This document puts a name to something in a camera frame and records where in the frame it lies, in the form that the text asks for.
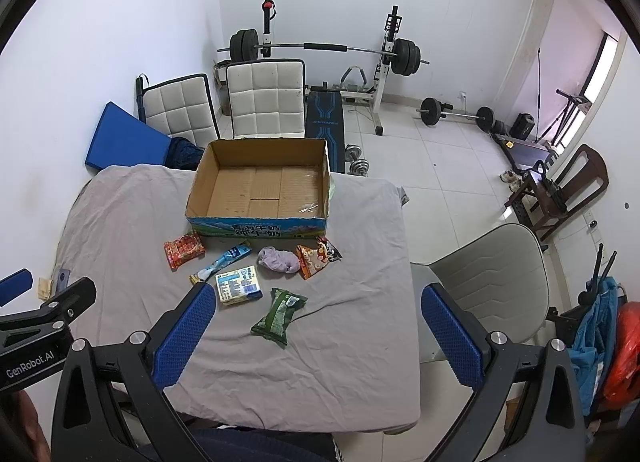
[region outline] purple cloth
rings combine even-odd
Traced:
[[[276,270],[277,272],[298,272],[300,262],[298,257],[291,251],[277,251],[276,248],[263,247],[258,253],[258,263],[263,267]]]

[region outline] beige sticky note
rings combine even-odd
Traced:
[[[51,280],[38,278],[38,298],[47,301],[51,297]]]

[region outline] chair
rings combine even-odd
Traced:
[[[184,137],[201,148],[220,138],[206,74],[165,81],[142,89],[139,95],[143,110],[138,109],[138,118],[159,132]]]
[[[505,224],[430,265],[411,264],[420,362],[442,359],[420,311],[422,290],[441,283],[456,304],[489,332],[514,343],[530,339],[549,306],[545,265],[537,238],[520,224]]]
[[[261,59],[226,68],[234,138],[305,136],[305,64]]]
[[[580,171],[578,171],[573,177],[571,177],[564,185],[562,181],[566,178],[570,172],[572,166],[580,155],[584,154],[586,157],[586,163]],[[593,182],[600,180],[602,183],[587,197],[581,199],[578,203],[575,203],[581,195],[584,194],[586,188],[588,188]],[[556,178],[556,184],[562,186],[562,199],[567,206],[571,203],[571,209],[563,210],[564,208],[558,207],[558,204],[549,194],[548,190],[543,185],[542,175],[536,171],[527,171],[522,179],[522,186],[516,191],[509,200],[504,204],[505,207],[512,206],[514,212],[518,216],[518,221],[529,227],[536,235],[538,231],[546,230],[540,240],[544,241],[555,232],[566,220],[571,216],[580,212],[585,206],[591,203],[597,196],[603,193],[609,185],[609,175],[607,174],[607,166],[604,163],[603,158],[593,148],[590,148],[586,144],[582,144],[574,156],[569,160],[566,167],[562,170],[562,173]],[[530,195],[536,198],[536,203],[531,207],[531,211],[535,211],[538,207],[542,211],[542,216],[533,224],[530,220],[529,214],[524,208],[522,198],[524,195]],[[550,219],[555,219],[556,222],[548,224]]]

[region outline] black speaker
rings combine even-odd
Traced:
[[[529,134],[535,125],[536,121],[533,119],[531,114],[520,114],[516,119],[516,122],[513,123],[509,135],[513,138],[518,138],[519,140],[525,140],[529,137]]]

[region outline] table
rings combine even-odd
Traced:
[[[148,330],[190,289],[188,275],[240,240],[204,238],[205,258],[171,272],[162,244],[188,229],[184,207],[193,172],[163,166],[112,166],[71,209],[56,267],[87,276],[96,303],[72,325],[93,345]],[[380,431],[420,415],[414,292],[401,205],[384,180],[332,174],[327,237],[342,253],[308,281],[258,268],[264,297],[218,305],[178,384],[165,390],[179,412],[226,424],[281,431]],[[252,240],[254,264],[271,244]],[[250,328],[268,311],[271,287],[308,297],[281,348]]]

